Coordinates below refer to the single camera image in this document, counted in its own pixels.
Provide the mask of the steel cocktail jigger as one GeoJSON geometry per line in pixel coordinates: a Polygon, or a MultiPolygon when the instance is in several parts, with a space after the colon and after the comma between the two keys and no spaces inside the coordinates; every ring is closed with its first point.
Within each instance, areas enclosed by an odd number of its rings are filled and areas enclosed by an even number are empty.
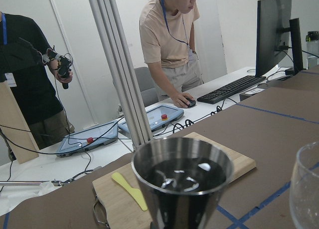
{"type": "Polygon", "coordinates": [[[153,229],[203,229],[233,178],[218,147],[198,139],[156,139],[134,152],[132,169],[153,229]]]}

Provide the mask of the clear wine glass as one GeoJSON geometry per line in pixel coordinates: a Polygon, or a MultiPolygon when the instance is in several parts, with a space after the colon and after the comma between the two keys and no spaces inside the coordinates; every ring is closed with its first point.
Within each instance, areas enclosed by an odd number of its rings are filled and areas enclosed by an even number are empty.
{"type": "Polygon", "coordinates": [[[290,213],[298,229],[319,227],[319,143],[301,147],[291,176],[290,213]]]}

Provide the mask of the right blue teach pendant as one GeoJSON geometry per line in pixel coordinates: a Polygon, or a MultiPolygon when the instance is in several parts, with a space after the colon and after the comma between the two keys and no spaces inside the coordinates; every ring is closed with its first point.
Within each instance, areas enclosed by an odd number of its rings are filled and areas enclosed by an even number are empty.
{"type": "Polygon", "coordinates": [[[170,122],[176,121],[184,115],[184,110],[169,105],[159,105],[146,111],[152,132],[165,128],[170,122]]]}

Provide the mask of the blue teach pendant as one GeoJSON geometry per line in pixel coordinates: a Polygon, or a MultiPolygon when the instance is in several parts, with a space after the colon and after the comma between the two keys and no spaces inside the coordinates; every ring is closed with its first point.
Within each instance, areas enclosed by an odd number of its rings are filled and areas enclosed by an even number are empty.
{"type": "Polygon", "coordinates": [[[152,132],[165,128],[170,122],[176,121],[184,115],[184,110],[169,105],[159,105],[146,111],[152,132]]]}
{"type": "Polygon", "coordinates": [[[56,151],[57,157],[69,157],[75,153],[91,151],[118,139],[118,121],[97,125],[81,132],[65,136],[56,151]]]}

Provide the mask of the grey office chair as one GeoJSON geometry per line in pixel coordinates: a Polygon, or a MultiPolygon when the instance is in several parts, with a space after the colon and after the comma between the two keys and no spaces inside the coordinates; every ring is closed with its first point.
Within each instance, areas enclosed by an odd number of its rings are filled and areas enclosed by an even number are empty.
{"type": "Polygon", "coordinates": [[[147,67],[135,68],[135,74],[144,106],[147,107],[157,103],[159,101],[157,91],[149,69],[147,67]]]}

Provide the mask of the black computer mouse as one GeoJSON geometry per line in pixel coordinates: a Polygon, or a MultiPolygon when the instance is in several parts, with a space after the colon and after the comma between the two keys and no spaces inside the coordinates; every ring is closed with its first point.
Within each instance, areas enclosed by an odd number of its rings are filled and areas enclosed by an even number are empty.
{"type": "Polygon", "coordinates": [[[188,104],[185,103],[185,105],[188,107],[188,108],[191,108],[191,107],[194,107],[196,105],[196,101],[195,100],[191,100],[189,98],[186,97],[186,100],[189,102],[188,104]]]}

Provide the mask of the person in beige shirt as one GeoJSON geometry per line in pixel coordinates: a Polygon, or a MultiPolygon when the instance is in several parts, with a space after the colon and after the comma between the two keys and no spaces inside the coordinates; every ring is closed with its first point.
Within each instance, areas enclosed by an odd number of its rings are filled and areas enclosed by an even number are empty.
{"type": "Polygon", "coordinates": [[[179,108],[194,99],[187,91],[203,84],[195,50],[196,0],[149,0],[139,19],[144,61],[160,101],[170,98],[179,108]]]}

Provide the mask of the left blue teach pendant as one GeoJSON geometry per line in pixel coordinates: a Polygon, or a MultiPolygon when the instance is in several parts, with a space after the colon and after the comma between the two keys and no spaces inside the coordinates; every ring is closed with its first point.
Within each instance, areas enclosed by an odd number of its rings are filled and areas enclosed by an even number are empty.
{"type": "Polygon", "coordinates": [[[56,151],[57,157],[69,157],[75,153],[91,151],[118,139],[118,121],[97,125],[81,132],[65,136],[56,151]]]}

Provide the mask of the yellow plastic knife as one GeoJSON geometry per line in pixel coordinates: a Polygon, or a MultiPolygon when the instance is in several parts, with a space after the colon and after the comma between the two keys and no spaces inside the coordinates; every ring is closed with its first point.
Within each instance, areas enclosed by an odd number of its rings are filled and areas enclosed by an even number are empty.
{"type": "Polygon", "coordinates": [[[135,202],[139,205],[142,211],[147,211],[148,206],[144,199],[144,196],[140,189],[133,188],[127,180],[124,178],[122,174],[119,172],[115,172],[111,175],[111,178],[118,183],[127,193],[135,200],[135,202]]]}

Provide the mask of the black keyboard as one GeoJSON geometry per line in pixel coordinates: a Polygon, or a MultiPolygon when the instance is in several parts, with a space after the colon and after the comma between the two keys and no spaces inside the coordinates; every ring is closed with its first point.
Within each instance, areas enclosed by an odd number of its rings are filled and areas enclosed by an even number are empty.
{"type": "Polygon", "coordinates": [[[247,75],[240,79],[237,79],[231,83],[228,83],[214,91],[211,91],[203,96],[197,98],[198,102],[215,104],[222,101],[232,95],[242,92],[266,79],[265,76],[255,77],[253,75],[247,75]]]}

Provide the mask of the bamboo cutting board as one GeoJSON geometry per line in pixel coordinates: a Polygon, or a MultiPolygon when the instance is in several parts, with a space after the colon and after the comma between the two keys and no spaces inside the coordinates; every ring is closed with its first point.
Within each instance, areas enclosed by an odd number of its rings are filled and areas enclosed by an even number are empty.
{"type": "MultiPolygon", "coordinates": [[[[256,167],[255,160],[198,133],[192,132],[185,137],[211,143],[225,152],[234,163],[233,180],[256,167]]],[[[112,229],[150,229],[151,215],[149,211],[143,211],[138,206],[133,197],[112,178],[113,174],[121,174],[129,186],[140,188],[130,163],[93,181],[98,200],[106,209],[109,226],[112,229]]]]}

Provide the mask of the black hand controller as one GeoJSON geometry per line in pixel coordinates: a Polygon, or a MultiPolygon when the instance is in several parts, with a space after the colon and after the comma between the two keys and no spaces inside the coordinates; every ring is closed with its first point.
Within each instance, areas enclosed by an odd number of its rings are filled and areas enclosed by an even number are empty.
{"type": "Polygon", "coordinates": [[[65,56],[60,55],[58,58],[58,68],[57,68],[57,75],[58,79],[66,80],[70,78],[70,66],[72,62],[65,56]]]}

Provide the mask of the black computer monitor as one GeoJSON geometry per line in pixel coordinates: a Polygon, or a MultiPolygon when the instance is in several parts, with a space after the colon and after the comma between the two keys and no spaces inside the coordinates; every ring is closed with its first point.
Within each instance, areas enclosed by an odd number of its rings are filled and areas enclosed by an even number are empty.
{"type": "Polygon", "coordinates": [[[293,75],[304,70],[300,21],[291,18],[292,0],[257,2],[256,77],[264,76],[292,50],[293,75]]]}

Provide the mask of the person in black shirt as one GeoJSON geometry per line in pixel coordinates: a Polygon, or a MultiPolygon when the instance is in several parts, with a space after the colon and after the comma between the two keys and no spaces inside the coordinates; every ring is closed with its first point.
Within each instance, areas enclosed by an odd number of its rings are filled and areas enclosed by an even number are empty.
{"type": "MultiPolygon", "coordinates": [[[[45,54],[50,45],[37,23],[26,16],[0,14],[0,43],[6,45],[23,38],[45,54]]],[[[27,67],[12,73],[15,86],[11,91],[40,149],[59,143],[74,133],[63,105],[56,97],[45,65],[27,67]]]]}

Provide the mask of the aluminium frame post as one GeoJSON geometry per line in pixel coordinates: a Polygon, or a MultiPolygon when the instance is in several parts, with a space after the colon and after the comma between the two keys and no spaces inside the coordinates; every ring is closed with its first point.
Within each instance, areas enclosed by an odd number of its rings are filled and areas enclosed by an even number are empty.
{"type": "Polygon", "coordinates": [[[116,0],[89,0],[109,69],[133,143],[140,149],[153,139],[116,0]]]}

